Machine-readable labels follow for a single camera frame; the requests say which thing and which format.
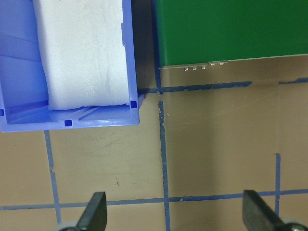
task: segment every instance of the green board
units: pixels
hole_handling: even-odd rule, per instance
[[[308,53],[308,0],[156,0],[161,66]]]

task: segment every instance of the green panel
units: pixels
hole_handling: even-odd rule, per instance
[[[308,0],[156,0],[160,65],[308,53]]]

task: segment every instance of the square hole in bin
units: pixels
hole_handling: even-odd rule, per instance
[[[130,101],[130,108],[137,108],[137,101]]]
[[[70,127],[70,126],[73,125],[73,123],[72,123],[71,120],[65,120],[65,121],[64,121],[64,124],[65,124],[66,127]]]

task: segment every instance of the blue plastic bin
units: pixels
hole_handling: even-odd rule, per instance
[[[49,111],[31,0],[0,0],[0,128],[2,132],[139,124],[131,0],[122,0],[130,105]]]

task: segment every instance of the white foam sheet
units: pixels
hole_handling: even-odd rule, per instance
[[[49,109],[129,104],[121,0],[33,0]]]

